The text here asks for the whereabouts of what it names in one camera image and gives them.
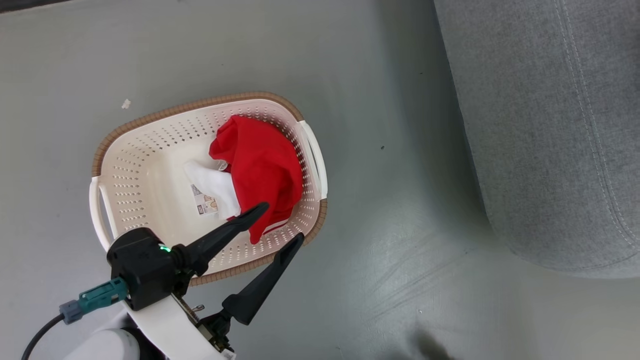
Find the basket rim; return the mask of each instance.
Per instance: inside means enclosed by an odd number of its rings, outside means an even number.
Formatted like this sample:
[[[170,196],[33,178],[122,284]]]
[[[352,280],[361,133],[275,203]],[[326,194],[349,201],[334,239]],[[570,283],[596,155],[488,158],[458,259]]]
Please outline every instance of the basket rim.
[[[95,151],[95,155],[93,156],[93,166],[92,166],[92,177],[97,177],[102,174],[102,162],[104,161],[104,157],[107,153],[107,150],[113,144],[113,142],[120,138],[124,133],[131,131],[133,129],[137,129],[141,126],[147,125],[151,122],[155,122],[161,119],[165,119],[166,117],[170,117],[173,115],[177,115],[180,113],[184,113],[191,110],[196,110],[200,108],[206,108],[212,105],[220,105],[228,102],[236,102],[243,100],[270,100],[273,102],[277,102],[279,105],[282,105],[287,111],[293,114],[296,121],[301,122],[304,121],[302,117],[302,113],[287,99],[282,96],[273,94],[271,92],[243,92],[241,94],[235,95],[225,95],[218,97],[209,97],[206,99],[201,99],[193,102],[188,102],[186,104],[172,106],[171,108],[158,111],[155,113],[151,113],[149,115],[145,115],[136,120],[130,121],[124,125],[118,126],[115,130],[110,132],[98,145],[98,149]],[[316,237],[320,228],[324,225],[324,220],[326,218],[326,210],[327,210],[327,201],[326,199],[320,200],[320,210],[318,213],[318,218],[316,219],[316,223],[314,224],[311,231],[305,235],[305,242],[303,246],[309,244]],[[247,272],[249,270],[253,270],[262,265],[269,264],[273,261],[276,253],[272,253],[266,256],[263,256],[259,259],[250,261],[248,263],[234,266],[232,268],[222,270],[220,272],[214,272],[213,274],[205,275],[202,277],[196,277],[191,280],[189,286],[197,286],[202,284],[207,284],[209,282],[222,280],[227,277],[231,277],[233,275],[241,274],[243,272]]]

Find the red cloth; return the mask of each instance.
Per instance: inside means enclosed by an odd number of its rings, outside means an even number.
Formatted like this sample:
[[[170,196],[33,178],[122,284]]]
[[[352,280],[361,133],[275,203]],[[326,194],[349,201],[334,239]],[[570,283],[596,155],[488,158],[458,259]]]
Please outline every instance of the red cloth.
[[[218,129],[209,155],[225,160],[240,209],[266,201],[269,209],[249,229],[256,244],[265,228],[287,220],[302,198],[302,168],[293,144],[273,125],[239,115]]]

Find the laundry basket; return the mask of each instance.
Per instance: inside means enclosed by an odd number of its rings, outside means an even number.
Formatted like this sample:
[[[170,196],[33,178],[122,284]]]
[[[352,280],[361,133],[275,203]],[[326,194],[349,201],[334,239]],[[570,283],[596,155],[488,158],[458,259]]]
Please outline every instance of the laundry basket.
[[[275,125],[294,145],[303,172],[302,199],[287,223],[252,245],[241,233],[209,263],[191,285],[205,284],[251,270],[273,260],[293,236],[311,242],[326,216],[327,180],[316,137],[301,113],[283,97],[250,92],[174,106],[112,131],[93,160],[89,204],[95,232],[108,250],[113,239],[137,227],[148,227],[167,244],[190,243],[225,222],[203,216],[182,166],[188,160],[214,162],[209,145],[232,116],[242,115]],[[100,196],[111,234],[100,210]]]

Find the gray upholstered furniture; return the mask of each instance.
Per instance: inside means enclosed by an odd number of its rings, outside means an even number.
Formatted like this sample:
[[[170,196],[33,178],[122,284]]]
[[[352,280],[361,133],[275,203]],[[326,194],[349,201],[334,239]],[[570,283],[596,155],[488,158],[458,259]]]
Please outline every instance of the gray upholstered furniture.
[[[637,0],[436,0],[486,213],[521,258],[640,276]]]

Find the white sock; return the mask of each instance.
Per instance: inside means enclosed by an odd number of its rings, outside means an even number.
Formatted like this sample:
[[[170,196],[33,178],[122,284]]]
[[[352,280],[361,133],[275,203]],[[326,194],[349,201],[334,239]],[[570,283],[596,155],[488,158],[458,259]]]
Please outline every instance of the white sock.
[[[231,174],[205,168],[193,160],[187,161],[183,168],[189,180],[200,192],[216,199],[218,214],[221,218],[240,215],[240,203],[238,203]]]

